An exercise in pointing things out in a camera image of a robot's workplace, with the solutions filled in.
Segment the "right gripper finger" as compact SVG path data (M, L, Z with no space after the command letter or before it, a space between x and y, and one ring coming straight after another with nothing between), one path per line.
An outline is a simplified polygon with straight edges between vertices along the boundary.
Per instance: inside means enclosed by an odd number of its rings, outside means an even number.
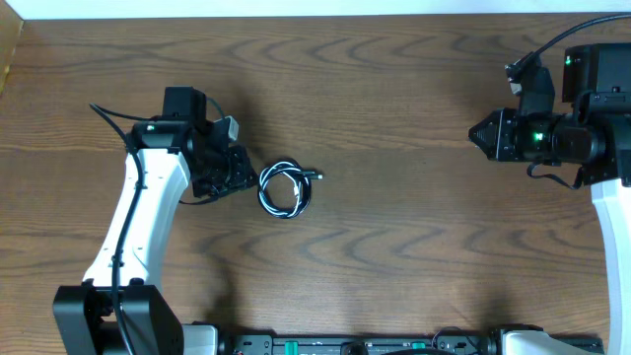
M486 156L489 156L488 134L485 128L470 128L468 138Z
M490 124L493 123L493 113L489 113L480 122L474 124L468 131L469 134L476 134L480 130L485 130Z

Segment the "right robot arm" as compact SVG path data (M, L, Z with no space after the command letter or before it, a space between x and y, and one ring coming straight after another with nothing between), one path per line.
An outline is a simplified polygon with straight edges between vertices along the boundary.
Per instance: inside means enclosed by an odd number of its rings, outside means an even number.
M590 188L602 232L609 297L608 354L630 351L630 46L596 43L565 52L562 100L537 57L508 66L520 102L501 108L468 131L491 161L535 168L578 165L572 189Z

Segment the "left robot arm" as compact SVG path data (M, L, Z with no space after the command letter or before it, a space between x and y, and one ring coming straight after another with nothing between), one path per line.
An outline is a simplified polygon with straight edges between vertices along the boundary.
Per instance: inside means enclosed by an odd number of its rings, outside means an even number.
M212 324L183 324L162 295L162 269L177 207L256 185L238 123L206 117L211 99L168 87L161 114L121 132L123 189L105 241L78 286L58 288L52 309L69 354L226 354Z

